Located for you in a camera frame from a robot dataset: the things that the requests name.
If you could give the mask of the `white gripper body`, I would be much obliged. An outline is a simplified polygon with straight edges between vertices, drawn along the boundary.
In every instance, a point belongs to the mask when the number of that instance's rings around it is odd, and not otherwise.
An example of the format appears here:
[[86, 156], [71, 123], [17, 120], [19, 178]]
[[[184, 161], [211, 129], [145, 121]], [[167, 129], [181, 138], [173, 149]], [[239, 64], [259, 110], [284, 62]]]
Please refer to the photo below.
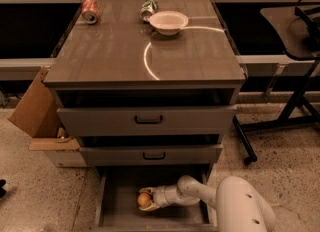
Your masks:
[[153, 202], [156, 204], [159, 208], [164, 208], [169, 205], [169, 202], [166, 198], [166, 187], [165, 186], [159, 186], [156, 187], [153, 191]]

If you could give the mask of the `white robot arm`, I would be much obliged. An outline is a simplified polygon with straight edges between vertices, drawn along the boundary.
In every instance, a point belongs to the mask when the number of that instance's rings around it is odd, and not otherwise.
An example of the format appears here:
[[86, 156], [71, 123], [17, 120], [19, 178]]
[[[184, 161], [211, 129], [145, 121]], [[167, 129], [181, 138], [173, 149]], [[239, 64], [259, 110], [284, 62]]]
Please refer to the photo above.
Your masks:
[[139, 209], [146, 212], [173, 204], [191, 206], [200, 201], [216, 211], [219, 232], [273, 232], [275, 229], [272, 207], [240, 177], [226, 177], [213, 188], [184, 175], [174, 185], [142, 188], [137, 198]]

